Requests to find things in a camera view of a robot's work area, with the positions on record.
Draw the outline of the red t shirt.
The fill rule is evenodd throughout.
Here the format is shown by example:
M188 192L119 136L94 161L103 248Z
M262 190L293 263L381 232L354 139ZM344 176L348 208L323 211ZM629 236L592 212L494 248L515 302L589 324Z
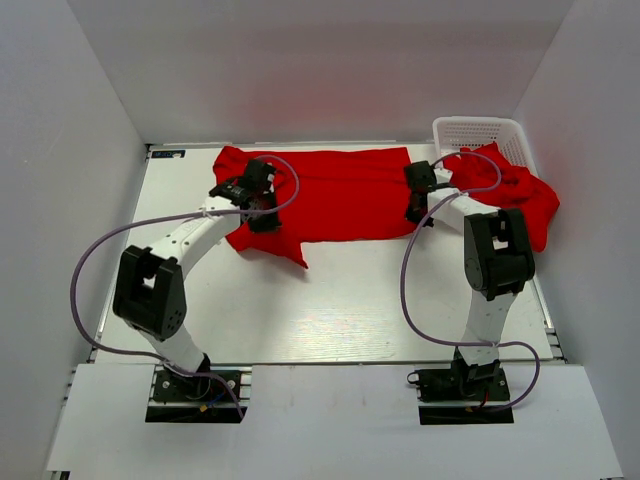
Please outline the red t shirt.
M307 268L304 243L389 240L415 229L405 218L410 196L405 147L265 154L293 167L299 193L278 213L277 231L253 233L244 225L229 234L227 241L236 251L259 250Z

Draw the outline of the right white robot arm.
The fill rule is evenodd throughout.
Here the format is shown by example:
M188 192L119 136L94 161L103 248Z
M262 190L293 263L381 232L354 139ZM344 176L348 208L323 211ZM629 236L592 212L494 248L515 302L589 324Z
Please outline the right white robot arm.
M499 344L516 297L535 272L523 213L486 205L455 188L426 161L404 168L405 217L422 228L438 220L463 235L463 267L472 290L462 339L446 369L417 374L428 401L481 400L502 379Z

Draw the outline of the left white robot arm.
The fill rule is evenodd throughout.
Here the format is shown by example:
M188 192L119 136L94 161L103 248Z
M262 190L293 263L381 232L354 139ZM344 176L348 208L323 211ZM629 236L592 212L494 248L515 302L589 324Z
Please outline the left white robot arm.
M273 187L273 156L247 162L242 175L210 190L201 212L146 247L128 246L118 267L113 312L138 331L177 373L177 387L199 399L211 387L210 361L186 326L185 279L227 235L247 226L259 233L280 227Z

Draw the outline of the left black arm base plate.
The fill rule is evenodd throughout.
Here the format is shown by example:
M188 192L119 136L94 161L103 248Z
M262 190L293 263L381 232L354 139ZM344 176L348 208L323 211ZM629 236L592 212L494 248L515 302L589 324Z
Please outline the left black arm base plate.
M240 424L249 405L251 370L214 370L225 385L207 378L182 378L157 367L146 408L146 423Z

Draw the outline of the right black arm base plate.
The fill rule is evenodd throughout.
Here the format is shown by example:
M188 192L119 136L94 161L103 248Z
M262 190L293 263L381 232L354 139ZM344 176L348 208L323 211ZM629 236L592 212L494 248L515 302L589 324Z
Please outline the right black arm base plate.
M513 424L510 390L502 368L492 379L464 383L451 369L419 369L406 377L418 399L422 426Z

